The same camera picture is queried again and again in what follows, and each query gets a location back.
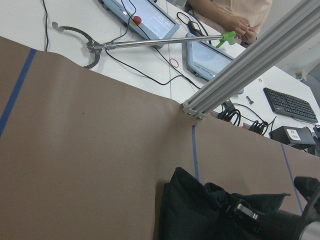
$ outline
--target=red rubber band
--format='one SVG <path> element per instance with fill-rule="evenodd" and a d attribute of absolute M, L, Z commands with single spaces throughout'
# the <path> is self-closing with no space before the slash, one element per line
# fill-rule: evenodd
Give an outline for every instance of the red rubber band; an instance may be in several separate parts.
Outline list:
<path fill-rule="evenodd" d="M 171 60 L 174 60 L 174 61 L 176 62 L 176 66 L 172 64 Z M 170 58 L 170 59 L 169 59 L 169 62 L 170 62 L 170 64 L 172 65 L 172 67 L 174 67 L 174 68 L 178 68 L 178 67 L 179 67 L 178 61 L 175 60 L 174 58 Z"/>

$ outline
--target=screw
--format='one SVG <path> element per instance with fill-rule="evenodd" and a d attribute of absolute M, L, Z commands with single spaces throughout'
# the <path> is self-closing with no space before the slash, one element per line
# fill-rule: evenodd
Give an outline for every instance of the screw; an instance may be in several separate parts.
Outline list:
<path fill-rule="evenodd" d="M 250 97 L 246 96 L 245 98 L 248 99 L 250 105 L 255 103 L 254 101 L 252 101 L 252 100 L 250 99 Z"/>

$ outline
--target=black bag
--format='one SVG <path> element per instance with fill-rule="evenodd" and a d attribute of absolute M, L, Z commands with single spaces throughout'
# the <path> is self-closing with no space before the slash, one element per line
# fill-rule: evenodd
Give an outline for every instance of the black bag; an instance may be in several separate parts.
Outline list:
<path fill-rule="evenodd" d="M 204 186 L 181 167 L 164 185 L 159 240 L 257 240 L 226 214 L 242 199 L 262 213 L 279 209 L 287 194 L 229 194 L 213 183 Z"/>

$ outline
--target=blue tape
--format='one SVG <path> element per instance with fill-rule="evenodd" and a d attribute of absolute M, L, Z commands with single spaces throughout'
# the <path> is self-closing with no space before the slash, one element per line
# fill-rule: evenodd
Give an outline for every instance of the blue tape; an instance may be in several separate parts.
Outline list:
<path fill-rule="evenodd" d="M 15 105 L 15 102 L 18 98 L 18 95 L 19 95 L 19 92 L 20 92 L 20 89 L 25 81 L 25 78 L 27 76 L 27 73 L 28 73 L 28 70 L 31 66 L 31 63 L 34 59 L 34 56 L 36 54 L 37 50 L 31 48 L 30 49 L 30 52 L 28 54 L 28 57 L 26 58 L 25 62 L 24 62 L 24 65 L 23 65 L 23 68 L 20 72 L 20 75 L 18 77 L 18 80 L 16 81 L 15 83 L 15 86 L 13 88 L 13 91 L 11 93 L 11 96 L 5 106 L 5 109 L 2 113 L 2 116 L 0 118 L 0 138 L 2 136 L 2 133 L 4 132 L 4 129 L 6 127 L 6 124 L 7 124 L 7 121 L 9 119 L 9 116 L 10 116 L 10 113 Z"/>
<path fill-rule="evenodd" d="M 192 148 L 193 148 L 193 163 L 194 163 L 195 179 L 197 179 L 199 182 L 200 178 L 199 178 L 197 145 L 196 145 L 196 126 L 197 124 L 192 126 Z"/>
<path fill-rule="evenodd" d="M 292 175 L 292 172 L 291 172 L 291 169 L 290 169 L 290 165 L 289 165 L 289 162 L 288 162 L 288 158 L 287 158 L 287 154 L 286 154 L 286 151 L 285 151 L 285 148 L 284 148 L 284 145 L 281 143 L 281 148 L 282 148 L 282 152 L 283 152 L 283 155 L 284 155 L 284 159 L 285 159 L 285 163 L 286 163 L 286 166 L 288 168 L 288 171 L 289 171 L 289 174 L 290 174 L 290 178 L 291 178 L 291 182 L 292 182 L 292 185 L 293 185 L 293 189 L 294 189 L 294 193 L 295 193 L 295 197 L 298 201 L 298 205 L 299 205 L 299 208 L 300 208 L 300 211 L 301 213 L 303 213 L 303 208 L 302 208 L 302 205 L 301 205 L 301 202 L 300 202 L 300 198 L 298 196 L 298 192 L 297 192 L 297 189 L 295 187 L 295 181 L 294 181 L 294 177 Z"/>

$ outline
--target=keyboard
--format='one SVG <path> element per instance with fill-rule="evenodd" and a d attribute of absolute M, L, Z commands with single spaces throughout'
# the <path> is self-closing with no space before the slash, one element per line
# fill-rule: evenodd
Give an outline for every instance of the keyboard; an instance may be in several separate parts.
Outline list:
<path fill-rule="evenodd" d="M 318 122 L 315 112 L 307 101 L 266 87 L 263 91 L 274 113 L 311 123 Z"/>

